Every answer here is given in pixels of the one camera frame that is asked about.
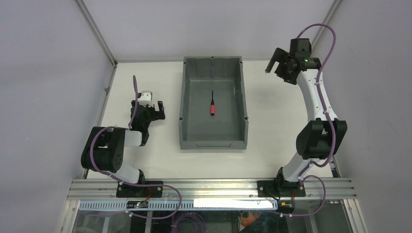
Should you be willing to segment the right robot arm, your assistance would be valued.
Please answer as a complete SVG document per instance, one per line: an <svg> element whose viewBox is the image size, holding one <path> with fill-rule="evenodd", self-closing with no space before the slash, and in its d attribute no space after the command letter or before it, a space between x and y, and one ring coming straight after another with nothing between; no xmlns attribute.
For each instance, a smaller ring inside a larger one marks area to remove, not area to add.
<svg viewBox="0 0 412 233"><path fill-rule="evenodd" d="M303 175L312 167L324 167L336 154L347 131L347 122L339 120L328 100L323 82L322 64L312 57L308 38L290 41L289 51L276 48L266 73L272 70L284 82L299 86L308 122L296 138L296 154L274 180L279 191L296 190L303 185Z"/></svg>

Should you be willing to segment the red handled screwdriver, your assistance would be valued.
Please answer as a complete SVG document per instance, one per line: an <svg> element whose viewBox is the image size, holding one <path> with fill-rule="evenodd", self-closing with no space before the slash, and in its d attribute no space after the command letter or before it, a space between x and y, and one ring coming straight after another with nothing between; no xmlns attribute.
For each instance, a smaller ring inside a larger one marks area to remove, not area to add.
<svg viewBox="0 0 412 233"><path fill-rule="evenodd" d="M214 91L211 91L210 115L215 115Z"/></svg>

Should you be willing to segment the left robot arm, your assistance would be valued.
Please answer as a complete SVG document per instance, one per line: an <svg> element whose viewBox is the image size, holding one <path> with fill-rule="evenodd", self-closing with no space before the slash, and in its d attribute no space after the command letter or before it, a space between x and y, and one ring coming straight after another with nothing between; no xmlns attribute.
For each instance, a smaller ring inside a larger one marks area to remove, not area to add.
<svg viewBox="0 0 412 233"><path fill-rule="evenodd" d="M158 110L154 105L131 101L131 121L128 128L109 126L93 127L81 156L81 165L85 169L99 172L121 184L145 185L142 170L124 162L125 147L143 147L149 139L149 126L156 120L166 118L164 104L158 101Z"/></svg>

